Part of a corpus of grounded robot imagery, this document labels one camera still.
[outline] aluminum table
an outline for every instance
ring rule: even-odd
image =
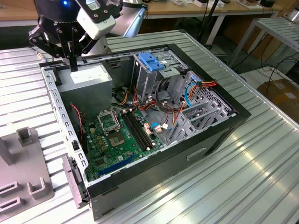
[[[229,64],[231,67],[238,58],[241,50],[246,44],[248,38],[252,34],[255,27],[259,27],[262,31],[251,45],[248,52],[251,52],[261,41],[262,37],[268,33],[274,38],[280,40],[285,45],[299,52],[299,24],[289,21],[286,18],[268,18],[268,19],[254,19],[248,30],[241,39],[238,47],[233,53],[232,60]]]
[[[108,43],[114,52],[176,43],[252,116],[216,152],[97,223],[296,223],[298,124],[187,33],[116,37]],[[63,172],[61,157],[66,149],[38,67],[40,62],[29,48],[0,51],[0,136],[23,126],[37,129],[55,196],[3,224],[93,223],[88,206],[76,209]]]

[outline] cardboard box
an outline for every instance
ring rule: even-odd
[[[265,96],[268,82],[260,85],[257,90]],[[266,96],[290,118],[299,123],[299,87],[286,79],[271,81]]]

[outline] wooden table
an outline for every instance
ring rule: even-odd
[[[178,6],[172,2],[152,2],[148,6],[148,14],[146,19],[162,19],[162,18],[183,18],[183,17],[201,17],[205,13],[205,7],[198,7],[194,4]],[[215,9],[213,16],[217,16],[216,23],[206,44],[212,44],[216,34],[227,15],[247,15],[247,14],[271,14],[271,17],[276,17],[282,10],[282,7],[274,4],[272,8],[250,10],[240,5],[236,0],[232,0],[229,4],[225,4],[223,8]],[[27,26],[37,25],[36,11],[7,6],[5,9],[0,9],[0,27],[10,26]]]

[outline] blue cable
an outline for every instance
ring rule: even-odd
[[[159,124],[158,123],[154,123],[154,124],[151,125],[150,128],[153,129],[154,126],[159,126]]]
[[[185,100],[186,100],[186,103],[188,104],[188,106],[192,106],[188,100],[188,97],[187,97],[187,91],[188,91],[188,88],[192,85],[196,85],[196,83],[191,83],[189,85],[187,85],[186,89],[185,89]]]

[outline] desk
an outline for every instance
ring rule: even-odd
[[[174,30],[107,42],[113,52],[177,44],[251,117],[216,152],[96,223],[297,222],[299,125],[187,33]],[[75,207],[62,167],[67,150],[38,67],[41,61],[32,49],[22,48],[0,51],[0,62],[0,114],[14,115],[13,123],[0,126],[0,136],[23,126],[36,128],[55,191],[52,199],[1,224],[95,223],[88,206]]]
[[[148,6],[148,15],[146,19],[162,19],[162,18],[183,18],[183,17],[201,17],[205,13],[204,7],[198,7],[194,4],[178,6],[172,2],[152,2]],[[249,14],[271,14],[276,17],[282,10],[282,7],[274,4],[272,8],[250,10],[240,5],[236,0],[232,0],[229,4],[225,4],[223,8],[215,9],[213,16],[218,16],[212,32],[206,44],[212,44],[216,34],[227,15],[249,15]],[[37,25],[37,14],[33,10],[20,9],[16,7],[8,7],[0,9],[0,27],[7,26],[27,26]]]

